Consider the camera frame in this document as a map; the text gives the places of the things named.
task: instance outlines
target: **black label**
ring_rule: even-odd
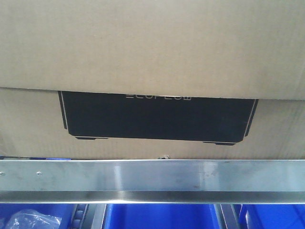
[[[257,100],[60,92],[65,127],[77,138],[148,138],[235,144]]]

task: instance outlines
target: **cardboard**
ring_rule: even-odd
[[[6,156],[83,159],[304,159],[305,102],[259,100],[248,136],[233,146],[180,140],[79,140],[64,128],[57,91],[0,88]]]
[[[304,21],[303,0],[2,0],[0,86],[304,100]]]

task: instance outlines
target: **blue bin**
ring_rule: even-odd
[[[305,229],[304,205],[242,205],[242,229]]]
[[[44,215],[62,218],[60,229],[67,229],[74,211],[74,204],[0,204],[0,219],[5,218],[5,224],[11,216],[24,209],[33,209]]]
[[[105,229],[219,229],[213,205],[110,204]]]

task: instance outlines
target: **plastic bag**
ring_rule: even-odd
[[[59,217],[25,209],[12,215],[5,229],[58,229],[60,224],[61,218]]]

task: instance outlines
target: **metal shelf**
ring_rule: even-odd
[[[1,203],[305,203],[305,160],[0,160]]]

